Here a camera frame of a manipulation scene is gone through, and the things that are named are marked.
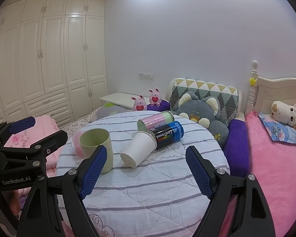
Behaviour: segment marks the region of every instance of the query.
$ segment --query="cylindrical container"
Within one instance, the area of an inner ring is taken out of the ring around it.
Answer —
[[[124,148],[120,158],[127,166],[135,168],[156,148],[155,139],[149,133],[140,131]]]
[[[174,121],[156,129],[148,130],[148,133],[156,140],[157,149],[160,149],[180,140],[184,135],[184,130],[179,122]]]
[[[169,124],[174,121],[174,116],[170,111],[163,111],[158,114],[146,117],[144,119],[139,119],[137,121],[138,131],[147,131],[152,128],[157,128]]]
[[[96,147],[98,147],[99,145],[105,146],[107,151],[107,159],[101,171],[101,174],[105,174],[111,171],[113,167],[113,149],[109,131],[102,128],[94,128],[88,130],[80,136],[79,144],[86,158],[89,158],[95,151]]]

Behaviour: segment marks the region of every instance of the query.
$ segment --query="pink ball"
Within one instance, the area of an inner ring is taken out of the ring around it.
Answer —
[[[83,133],[84,133],[84,131],[78,131],[78,132],[74,133],[74,135],[72,136],[73,147],[76,150],[76,154],[81,158],[84,158],[84,154],[83,154],[82,148],[79,144],[79,139]]]

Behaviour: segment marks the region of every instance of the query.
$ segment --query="white wardrobe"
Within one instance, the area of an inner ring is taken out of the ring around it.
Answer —
[[[107,94],[104,0],[0,8],[0,123],[48,114],[61,128]]]

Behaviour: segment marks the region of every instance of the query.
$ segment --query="geometric patterned blanket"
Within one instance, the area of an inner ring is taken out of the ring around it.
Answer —
[[[195,93],[200,100],[208,96],[216,97],[220,103],[220,121],[226,126],[228,126],[229,122],[236,117],[239,101],[238,89],[234,87],[179,77],[176,79],[172,88],[172,94],[170,98],[171,110],[177,110],[174,105],[186,92]]]

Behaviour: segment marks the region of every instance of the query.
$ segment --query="green cup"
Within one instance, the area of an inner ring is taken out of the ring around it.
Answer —
[[[80,136],[79,144],[86,158],[89,158],[99,145],[105,146],[107,150],[107,159],[101,174],[106,174],[111,171],[113,167],[113,149],[109,131],[102,128],[88,130]]]

